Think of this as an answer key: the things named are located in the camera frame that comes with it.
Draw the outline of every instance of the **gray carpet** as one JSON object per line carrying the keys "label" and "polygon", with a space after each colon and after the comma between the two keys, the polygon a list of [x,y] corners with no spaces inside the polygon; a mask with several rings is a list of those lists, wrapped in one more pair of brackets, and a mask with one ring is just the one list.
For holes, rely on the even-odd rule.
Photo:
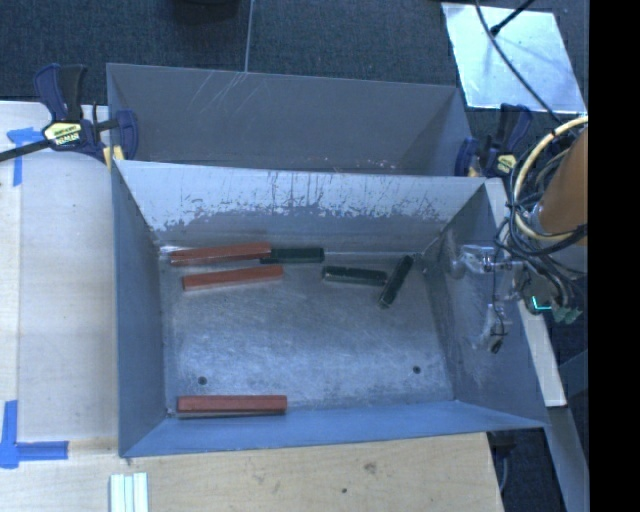
{"label": "gray carpet", "polygon": [[[254,0],[253,9],[251,0],[240,0],[232,13],[203,6],[175,11],[173,0],[13,0],[1,6],[0,99],[34,100],[33,75],[51,62],[88,66],[81,100],[98,104],[107,100],[107,62],[229,70],[248,64],[249,71],[266,73],[460,85],[436,0]],[[555,15],[588,106],[589,1],[538,0],[531,9]],[[476,137],[495,132],[495,111],[468,109],[467,115]],[[523,149],[554,126],[547,114],[536,113]],[[548,325],[560,364],[587,348],[586,313],[571,326],[553,319]],[[570,406],[588,458],[588,393],[573,397]],[[506,511],[562,512],[544,434],[522,431],[515,438]]]}

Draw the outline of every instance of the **bin floor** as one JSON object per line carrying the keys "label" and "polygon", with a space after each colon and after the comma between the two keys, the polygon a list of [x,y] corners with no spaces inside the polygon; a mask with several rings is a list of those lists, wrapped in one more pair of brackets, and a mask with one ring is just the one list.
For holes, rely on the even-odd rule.
{"label": "bin floor", "polygon": [[184,292],[181,277],[255,261],[172,267],[160,257],[167,408],[179,395],[285,394],[290,409],[453,399],[427,283],[416,264],[396,300],[322,280],[324,265],[384,270],[401,254],[332,254],[278,281]]}

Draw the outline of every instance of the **blue tape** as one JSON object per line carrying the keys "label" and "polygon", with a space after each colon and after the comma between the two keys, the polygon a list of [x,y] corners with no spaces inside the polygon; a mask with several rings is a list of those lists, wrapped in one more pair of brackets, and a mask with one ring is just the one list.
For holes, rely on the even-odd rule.
{"label": "blue tape", "polygon": [[[42,133],[33,128],[21,128],[20,130],[9,130],[7,137],[11,139],[16,147],[32,142],[39,142],[44,139]],[[13,186],[17,187],[22,183],[22,157],[19,156],[13,163]]]}
{"label": "blue tape", "polygon": [[16,469],[20,462],[33,460],[68,459],[68,441],[45,443],[18,443],[18,401],[4,404],[2,440],[0,441],[0,468]]}

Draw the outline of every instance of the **yellow cable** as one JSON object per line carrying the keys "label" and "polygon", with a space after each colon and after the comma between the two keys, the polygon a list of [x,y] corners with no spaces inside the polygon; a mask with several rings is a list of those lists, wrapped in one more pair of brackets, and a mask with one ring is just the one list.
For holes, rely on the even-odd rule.
{"label": "yellow cable", "polygon": [[[520,195],[520,189],[522,188],[522,184],[524,183],[525,178],[527,177],[527,174],[529,172],[529,169],[531,168],[531,166],[533,165],[533,163],[536,161],[536,159],[538,158],[538,156],[540,155],[540,153],[542,152],[542,150],[544,148],[546,148],[549,143],[555,139],[558,135],[562,135],[563,133],[569,131],[571,128],[575,127],[575,126],[579,126],[581,124],[586,124],[589,122],[589,116],[584,116],[584,117],[578,117],[576,119],[572,119],[571,121],[566,122],[565,124],[563,124],[562,126],[556,128],[553,132],[547,134],[539,143],[538,145],[533,148],[533,151],[531,151],[531,154],[529,155],[529,157],[525,160],[524,164],[522,164],[522,169],[520,170],[520,173],[518,174],[518,178],[516,179],[516,183],[513,187],[513,202],[514,204],[518,202],[518,196]],[[518,228],[520,228],[520,230],[527,235],[530,238],[535,238],[536,240],[546,240],[549,242],[561,242],[563,240],[566,240],[567,238],[569,238],[573,233],[562,233],[562,234],[555,234],[555,235],[543,235],[542,233],[538,233],[537,231],[534,231],[533,229],[531,229],[526,222],[522,219],[522,216],[520,215],[520,212],[515,211],[515,222],[518,226]]]}

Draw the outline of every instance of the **red wooden block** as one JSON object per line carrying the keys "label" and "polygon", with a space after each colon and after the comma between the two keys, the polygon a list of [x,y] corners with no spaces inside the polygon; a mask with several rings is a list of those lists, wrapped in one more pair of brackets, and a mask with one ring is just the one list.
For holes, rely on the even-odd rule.
{"label": "red wooden block", "polygon": [[280,279],[283,274],[282,265],[261,265],[259,267],[191,274],[182,278],[182,288],[185,291],[191,291],[244,283],[257,283]]}
{"label": "red wooden block", "polygon": [[284,414],[286,395],[191,395],[178,397],[182,417]]}
{"label": "red wooden block", "polygon": [[249,244],[223,245],[219,247],[201,247],[198,249],[181,249],[169,253],[172,265],[209,265],[224,261],[253,260],[267,258],[271,255],[269,242],[252,242]]}

